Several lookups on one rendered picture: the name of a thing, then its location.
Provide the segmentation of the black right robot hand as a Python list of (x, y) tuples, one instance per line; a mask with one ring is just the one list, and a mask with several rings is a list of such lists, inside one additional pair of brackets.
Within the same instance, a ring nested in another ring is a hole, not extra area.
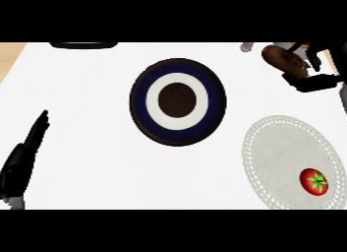
[(331, 89), (340, 82), (347, 84), (347, 42), (310, 42), (305, 51), (306, 59), (315, 71), (319, 71), (321, 60), (316, 56), (319, 51), (328, 50), (338, 75), (319, 74), (299, 79), (284, 73), (282, 77), (302, 93)]

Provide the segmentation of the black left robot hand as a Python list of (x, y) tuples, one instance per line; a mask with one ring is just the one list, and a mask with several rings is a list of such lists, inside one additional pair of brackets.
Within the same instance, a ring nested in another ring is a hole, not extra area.
[(48, 127), (48, 111), (45, 110), (31, 127), (26, 142), (14, 148), (0, 169), (0, 200), (21, 197), (26, 193)]

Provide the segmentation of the brown sweet potato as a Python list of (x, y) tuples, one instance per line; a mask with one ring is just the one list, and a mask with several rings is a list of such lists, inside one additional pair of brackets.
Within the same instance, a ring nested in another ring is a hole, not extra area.
[(276, 69), (290, 74), (294, 78), (303, 79), (307, 77), (309, 64), (302, 57), (285, 48), (278, 45), (268, 45), (262, 50), (262, 57)]

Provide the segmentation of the pale grey oval placemat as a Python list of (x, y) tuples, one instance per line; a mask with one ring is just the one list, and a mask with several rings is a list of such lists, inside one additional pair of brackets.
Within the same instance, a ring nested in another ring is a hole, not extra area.
[[(271, 209), (346, 207), (347, 176), (340, 156), (322, 134), (297, 118), (262, 118), (245, 133), (241, 155), (250, 185)], [(319, 170), (327, 177), (328, 191), (322, 196), (312, 196), (302, 187), (306, 168)]]

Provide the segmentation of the navy white brown round plate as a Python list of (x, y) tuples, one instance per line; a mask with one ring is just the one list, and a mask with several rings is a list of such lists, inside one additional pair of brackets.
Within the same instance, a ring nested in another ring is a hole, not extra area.
[(222, 82), (200, 62), (166, 59), (139, 74), (130, 89), (130, 116), (157, 143), (182, 147), (201, 142), (217, 129), (225, 108)]

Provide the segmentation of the red tomato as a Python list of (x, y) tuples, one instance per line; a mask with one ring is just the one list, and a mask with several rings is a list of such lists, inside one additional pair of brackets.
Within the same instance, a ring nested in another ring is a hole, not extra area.
[(322, 172), (306, 168), (300, 174), (300, 184), (312, 196), (322, 196), (328, 191), (328, 180)]

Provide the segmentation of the dark rounded object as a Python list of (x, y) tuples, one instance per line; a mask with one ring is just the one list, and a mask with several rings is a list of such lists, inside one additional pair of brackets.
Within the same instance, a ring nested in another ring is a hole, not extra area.
[(51, 42), (54, 48), (64, 49), (107, 49), (117, 46), (117, 42)]

